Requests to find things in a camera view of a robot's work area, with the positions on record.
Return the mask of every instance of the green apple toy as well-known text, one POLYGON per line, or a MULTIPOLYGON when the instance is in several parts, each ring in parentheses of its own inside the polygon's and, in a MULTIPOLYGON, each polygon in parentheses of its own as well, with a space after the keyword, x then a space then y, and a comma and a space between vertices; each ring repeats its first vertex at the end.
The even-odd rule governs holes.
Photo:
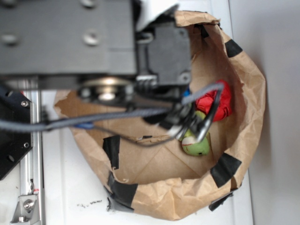
MULTIPOLYGON (((201 111, 195 112, 197 116, 204 119, 205 114, 201 111)), ((198 142, 190 130, 185 133, 181 145, 183 150, 191 156, 202 156, 207 155, 210 151, 210 144, 207 137, 205 137, 201 142, 198 142)))

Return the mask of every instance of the metal bracket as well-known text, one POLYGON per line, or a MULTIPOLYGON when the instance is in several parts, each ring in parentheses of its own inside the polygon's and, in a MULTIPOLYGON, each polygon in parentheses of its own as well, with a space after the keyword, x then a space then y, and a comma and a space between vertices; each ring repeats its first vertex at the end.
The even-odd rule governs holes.
MULTIPOLYGON (((0 87, 0 118, 30 123, 30 101, 20 92, 0 87)), ((0 132, 0 180, 31 150, 31 134, 0 132)))
POLYGON ((40 225, 38 195, 22 195, 19 197, 17 207, 10 225, 40 225))

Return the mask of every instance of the bolt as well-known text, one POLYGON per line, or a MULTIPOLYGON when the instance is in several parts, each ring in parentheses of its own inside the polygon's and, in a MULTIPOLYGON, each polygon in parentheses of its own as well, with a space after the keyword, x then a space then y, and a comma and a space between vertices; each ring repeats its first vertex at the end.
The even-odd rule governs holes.
POLYGON ((97 46, 100 43, 100 39, 95 30, 87 30, 83 35, 83 41, 89 46, 97 46))
POLYGON ((33 206, 34 206, 34 202, 32 201, 32 200, 30 200, 30 199, 28 199, 28 200, 26 200, 25 202, 24 202, 24 208, 27 210, 27 212, 28 211, 31 211, 32 209, 33 209, 33 206))
POLYGON ((28 101, 22 101, 21 106, 27 108, 29 106, 29 102, 28 101))
POLYGON ((16 34, 6 33, 1 35, 1 41, 7 46, 14 46, 18 44, 19 38, 16 34))
POLYGON ((94 8, 96 6, 96 0, 80 0, 80 2, 86 8, 94 8))
POLYGON ((19 217, 19 222, 25 222, 26 217, 19 217))

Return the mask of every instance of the wire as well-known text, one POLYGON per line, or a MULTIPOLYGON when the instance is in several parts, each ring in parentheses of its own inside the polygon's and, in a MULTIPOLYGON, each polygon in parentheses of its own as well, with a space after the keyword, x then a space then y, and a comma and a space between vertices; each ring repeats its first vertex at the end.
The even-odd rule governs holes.
POLYGON ((104 127, 100 127, 100 126, 94 126, 93 129, 96 129, 96 130, 99 130, 99 131, 103 131, 103 132, 107 132, 107 133, 110 133, 112 135, 118 135, 120 136, 122 139, 124 139, 125 141, 129 142, 129 143, 133 143, 133 144, 136 144, 138 146, 141 146, 141 147, 146 147, 146 148, 151 148, 151 147, 154 147, 154 146, 158 146, 158 145, 161 145, 163 143, 167 143, 169 141, 172 141, 173 139, 175 139, 175 137, 181 132, 181 130, 176 134, 176 135, 173 135, 169 138, 167 138, 166 140, 163 140, 161 142, 156 142, 156 143, 152 143, 152 144, 142 144, 142 143, 139 143, 139 142, 136 142, 134 140, 131 140, 129 138, 127 138, 126 136, 123 136, 121 134, 118 134, 112 130, 109 130, 107 128, 104 128, 104 127))
MULTIPOLYGON (((182 104, 186 105, 196 101, 201 96, 205 95, 207 92, 212 90, 222 90, 224 88, 222 83, 213 83, 209 84, 205 88, 197 91, 196 93, 184 97, 182 99, 182 104)), ((170 111, 169 108, 150 108, 150 109, 141 109, 135 110, 132 112, 110 112, 110 113, 101 113, 87 116, 79 116, 75 118, 52 120, 35 124, 26 124, 8 120, 0 119, 0 130, 7 132, 18 132, 18 133, 30 133, 38 132, 45 130, 53 130, 64 127, 73 127, 78 124, 83 124, 87 122, 100 121, 100 120, 112 120, 112 119, 121 119, 121 118, 132 118, 132 117, 149 117, 160 115, 170 111)))
POLYGON ((206 93, 212 91, 212 90, 218 90, 221 91, 224 89, 224 84, 223 83, 212 83, 207 85, 206 87, 202 88, 201 90, 195 92, 194 94, 191 94, 187 97, 184 97, 181 101, 183 105, 192 103, 199 99, 200 97, 204 96, 206 93))

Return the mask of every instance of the blue object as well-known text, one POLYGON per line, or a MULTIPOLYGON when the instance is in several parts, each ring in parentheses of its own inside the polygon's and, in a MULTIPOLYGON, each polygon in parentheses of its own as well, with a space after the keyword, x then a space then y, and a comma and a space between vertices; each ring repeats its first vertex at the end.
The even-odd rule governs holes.
POLYGON ((191 94, 191 91, 189 90, 189 87, 187 90, 183 93, 183 97, 189 96, 191 94))
POLYGON ((74 126, 75 128, 91 130, 94 128, 94 124, 92 122, 89 123, 81 123, 74 126))

